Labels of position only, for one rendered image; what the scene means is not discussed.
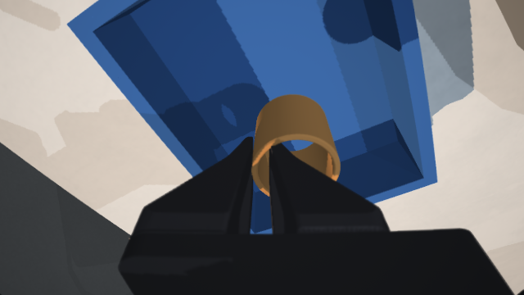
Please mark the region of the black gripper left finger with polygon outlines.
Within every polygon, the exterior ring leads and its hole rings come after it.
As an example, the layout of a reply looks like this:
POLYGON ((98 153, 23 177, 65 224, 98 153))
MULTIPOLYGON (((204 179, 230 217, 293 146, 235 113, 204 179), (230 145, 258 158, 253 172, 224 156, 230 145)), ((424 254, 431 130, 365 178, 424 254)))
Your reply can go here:
POLYGON ((246 137, 223 160, 147 204, 132 234, 144 229, 250 234, 252 160, 253 137, 246 137))

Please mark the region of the bronze bushing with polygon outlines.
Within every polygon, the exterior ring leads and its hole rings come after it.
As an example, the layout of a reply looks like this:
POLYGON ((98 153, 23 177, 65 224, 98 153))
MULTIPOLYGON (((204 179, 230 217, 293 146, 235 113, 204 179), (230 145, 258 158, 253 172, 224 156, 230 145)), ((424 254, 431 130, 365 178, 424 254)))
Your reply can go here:
POLYGON ((337 181, 341 163, 322 107, 306 96, 288 94, 268 102, 257 117, 251 174, 263 193, 269 196, 269 149, 291 140, 312 142, 291 153, 337 181))

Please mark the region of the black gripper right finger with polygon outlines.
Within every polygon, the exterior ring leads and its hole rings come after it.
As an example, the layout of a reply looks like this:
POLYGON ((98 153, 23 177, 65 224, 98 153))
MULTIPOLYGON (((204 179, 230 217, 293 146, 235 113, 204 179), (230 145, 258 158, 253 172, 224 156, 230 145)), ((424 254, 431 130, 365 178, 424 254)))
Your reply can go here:
POLYGON ((269 149, 272 234, 390 231, 379 206, 295 157, 269 149))

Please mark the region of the blue open crate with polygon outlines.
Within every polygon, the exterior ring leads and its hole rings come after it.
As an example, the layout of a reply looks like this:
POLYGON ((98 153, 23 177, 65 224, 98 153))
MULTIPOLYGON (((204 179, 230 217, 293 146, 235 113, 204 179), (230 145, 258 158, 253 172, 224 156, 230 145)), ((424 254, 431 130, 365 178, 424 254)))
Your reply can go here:
POLYGON ((300 94, 338 183, 373 203, 437 183, 413 0, 98 0, 67 25, 192 177, 300 94))

